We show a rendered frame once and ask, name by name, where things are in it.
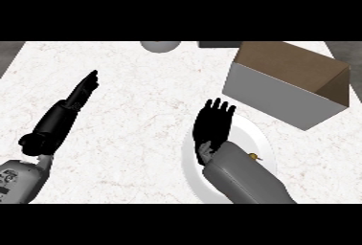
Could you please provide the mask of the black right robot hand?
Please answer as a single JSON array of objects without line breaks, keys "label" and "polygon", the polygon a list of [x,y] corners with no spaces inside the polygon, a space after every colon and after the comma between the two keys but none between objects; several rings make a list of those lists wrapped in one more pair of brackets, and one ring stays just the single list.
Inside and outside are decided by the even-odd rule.
[{"label": "black right robot hand", "polygon": [[212,143],[213,153],[217,152],[222,144],[228,141],[235,110],[237,106],[220,101],[220,99],[207,100],[204,108],[200,110],[192,128],[192,138],[197,160],[201,166],[206,164],[200,153],[201,145]]}]

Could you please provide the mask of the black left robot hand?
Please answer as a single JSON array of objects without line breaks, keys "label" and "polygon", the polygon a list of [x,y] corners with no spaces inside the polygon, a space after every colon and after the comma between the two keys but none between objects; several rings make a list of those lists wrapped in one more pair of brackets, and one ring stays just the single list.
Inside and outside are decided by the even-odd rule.
[{"label": "black left robot hand", "polygon": [[79,83],[70,97],[59,100],[49,109],[33,132],[21,137],[18,144],[25,155],[39,156],[55,153],[65,141],[76,118],[98,86],[98,71],[93,70]]}]

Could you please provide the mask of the white plate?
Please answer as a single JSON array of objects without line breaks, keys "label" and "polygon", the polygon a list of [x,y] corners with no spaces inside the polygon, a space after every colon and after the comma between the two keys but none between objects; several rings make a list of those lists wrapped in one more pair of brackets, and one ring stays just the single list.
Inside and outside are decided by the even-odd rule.
[{"label": "white plate", "polygon": [[[257,163],[278,175],[278,164],[269,140],[256,124],[240,115],[232,118],[232,127],[228,140],[235,143],[247,153],[259,157]],[[182,145],[182,171],[186,183],[197,198],[207,204],[231,204],[228,197],[219,192],[203,175],[204,167],[198,164],[192,131],[188,131]]]}]

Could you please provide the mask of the open cardboard box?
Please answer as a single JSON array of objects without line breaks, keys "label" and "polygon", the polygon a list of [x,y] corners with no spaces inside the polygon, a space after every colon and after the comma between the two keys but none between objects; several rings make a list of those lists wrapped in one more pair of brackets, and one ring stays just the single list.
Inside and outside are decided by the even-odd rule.
[{"label": "open cardboard box", "polygon": [[246,41],[222,94],[302,130],[349,108],[350,66],[284,42]]}]

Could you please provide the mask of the dark grey flat block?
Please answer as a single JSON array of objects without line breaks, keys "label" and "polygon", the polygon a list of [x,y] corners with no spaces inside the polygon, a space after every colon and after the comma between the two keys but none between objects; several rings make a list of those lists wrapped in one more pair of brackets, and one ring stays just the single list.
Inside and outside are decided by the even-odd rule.
[{"label": "dark grey flat block", "polygon": [[198,41],[200,48],[240,48],[243,41]]}]

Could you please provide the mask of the grey round bowl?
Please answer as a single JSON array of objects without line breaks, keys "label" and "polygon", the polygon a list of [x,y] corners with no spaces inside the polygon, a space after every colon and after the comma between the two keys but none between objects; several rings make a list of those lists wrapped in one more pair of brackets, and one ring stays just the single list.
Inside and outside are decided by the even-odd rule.
[{"label": "grey round bowl", "polygon": [[158,54],[169,53],[181,46],[179,41],[142,41],[141,44],[149,52]]}]

